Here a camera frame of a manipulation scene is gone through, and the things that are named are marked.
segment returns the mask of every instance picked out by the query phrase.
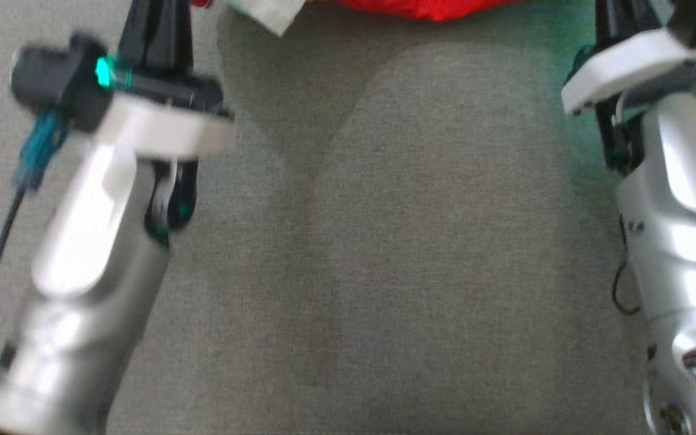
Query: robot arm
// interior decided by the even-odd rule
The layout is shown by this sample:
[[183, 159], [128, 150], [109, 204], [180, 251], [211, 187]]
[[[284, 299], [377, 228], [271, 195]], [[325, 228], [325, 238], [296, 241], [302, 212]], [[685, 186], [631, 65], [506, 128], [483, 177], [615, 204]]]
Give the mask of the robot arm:
[[228, 151], [220, 85], [192, 69], [190, 3], [133, 2], [118, 55], [72, 37], [27, 47], [16, 99], [93, 133], [31, 267], [33, 291], [0, 357], [0, 434], [89, 435], [106, 420], [190, 220], [199, 157]]
[[564, 107], [594, 107], [607, 165], [625, 176], [617, 201], [648, 334], [649, 427], [696, 435], [696, 1], [678, 0], [666, 27], [649, 20], [604, 38], [603, 28], [625, 28], [619, 19], [637, 22], [615, 11], [649, 6], [628, 3], [598, 2], [608, 25], [580, 55]]

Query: black cable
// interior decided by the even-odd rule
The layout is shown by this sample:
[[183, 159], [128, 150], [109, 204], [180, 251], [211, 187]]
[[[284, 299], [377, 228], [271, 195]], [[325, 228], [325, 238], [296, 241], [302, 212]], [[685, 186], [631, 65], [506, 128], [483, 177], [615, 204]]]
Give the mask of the black cable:
[[20, 209], [20, 204], [23, 202], [24, 196], [25, 186], [19, 185], [16, 193], [14, 193], [14, 198], [12, 198], [12, 203], [10, 204], [9, 211], [7, 212], [5, 225], [2, 227], [2, 232], [0, 233], [0, 261], [2, 261], [2, 255], [5, 253], [7, 239], [9, 239], [12, 224], [15, 222], [15, 217], [18, 215], [18, 209]]
[[619, 289], [619, 278], [621, 278], [622, 272], [624, 272], [626, 268], [627, 260], [623, 261], [622, 264], [619, 265], [619, 269], [617, 269], [616, 274], [614, 274], [614, 282], [611, 284], [611, 300], [614, 301], [614, 305], [616, 306], [616, 309], [619, 310], [619, 313], [622, 313], [625, 316], [633, 316], [634, 314], [638, 314], [640, 311], [640, 305], [636, 306], [635, 308], [625, 308], [625, 306], [619, 302], [619, 298], [616, 295], [616, 292]]

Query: red object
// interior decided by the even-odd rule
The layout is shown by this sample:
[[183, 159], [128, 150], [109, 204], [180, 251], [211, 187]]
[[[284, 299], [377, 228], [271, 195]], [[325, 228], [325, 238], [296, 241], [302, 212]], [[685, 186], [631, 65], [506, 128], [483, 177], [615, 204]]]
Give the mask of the red object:
[[367, 12], [442, 22], [476, 11], [508, 5], [513, 0], [340, 0], [340, 4]]
[[196, 8], [210, 8], [213, 0], [192, 0]]

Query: gray carpet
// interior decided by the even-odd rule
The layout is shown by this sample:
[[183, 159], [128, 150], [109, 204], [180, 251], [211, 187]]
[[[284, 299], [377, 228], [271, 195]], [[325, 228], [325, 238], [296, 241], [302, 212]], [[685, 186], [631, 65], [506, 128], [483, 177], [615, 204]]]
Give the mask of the gray carpet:
[[[114, 44], [125, 3], [0, 0], [0, 220], [31, 122], [11, 53], [77, 25]], [[640, 344], [608, 296], [616, 180], [559, 102], [588, 3], [448, 25], [317, 6], [284, 39], [199, 14], [237, 151], [202, 165], [110, 433], [641, 433]], [[81, 145], [17, 223], [0, 347]]]

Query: white paper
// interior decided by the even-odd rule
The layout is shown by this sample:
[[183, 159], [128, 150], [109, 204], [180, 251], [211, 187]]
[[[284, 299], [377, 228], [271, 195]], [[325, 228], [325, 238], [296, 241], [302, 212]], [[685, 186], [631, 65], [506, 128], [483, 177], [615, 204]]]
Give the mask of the white paper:
[[306, 0], [229, 0], [229, 4], [282, 36]]

